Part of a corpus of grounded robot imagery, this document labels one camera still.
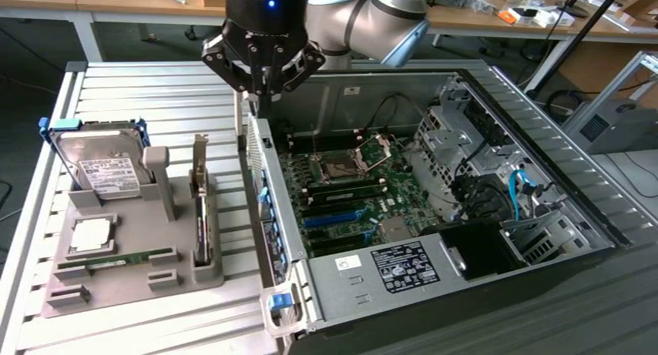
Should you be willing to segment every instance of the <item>hard drive label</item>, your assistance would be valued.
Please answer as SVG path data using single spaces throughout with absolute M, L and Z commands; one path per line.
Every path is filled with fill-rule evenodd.
M 390 293 L 440 280 L 419 241 L 372 251 L 372 259 Z
M 140 189 L 129 158 L 80 160 L 79 163 L 96 193 L 120 193 Z

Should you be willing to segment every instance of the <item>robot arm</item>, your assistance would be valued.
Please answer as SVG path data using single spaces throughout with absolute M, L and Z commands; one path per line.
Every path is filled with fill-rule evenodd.
M 292 91 L 324 63 L 304 28 L 307 0 L 225 0 L 221 34 L 204 42 L 205 65 L 251 100 Z M 236 65 L 231 53 L 247 68 Z

